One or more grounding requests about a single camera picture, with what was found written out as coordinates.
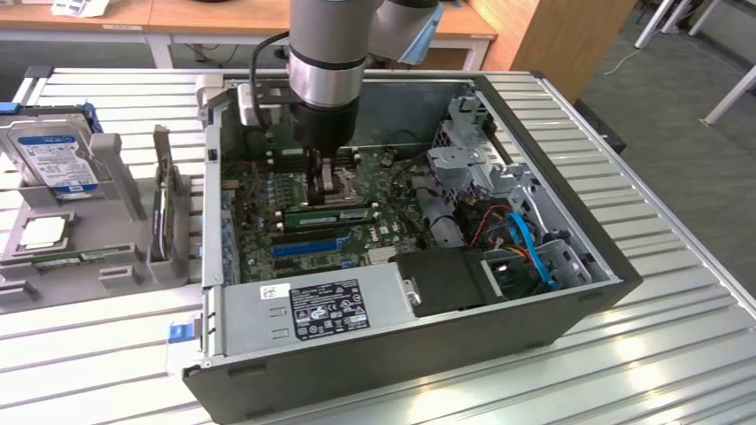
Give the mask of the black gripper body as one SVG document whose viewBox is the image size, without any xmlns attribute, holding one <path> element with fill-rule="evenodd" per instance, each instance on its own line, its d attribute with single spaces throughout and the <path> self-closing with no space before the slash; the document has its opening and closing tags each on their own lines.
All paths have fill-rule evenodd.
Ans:
<svg viewBox="0 0 756 425">
<path fill-rule="evenodd" d="M 354 138 L 359 99 L 339 107 L 292 105 L 295 139 L 320 153 L 335 153 Z"/>
</svg>

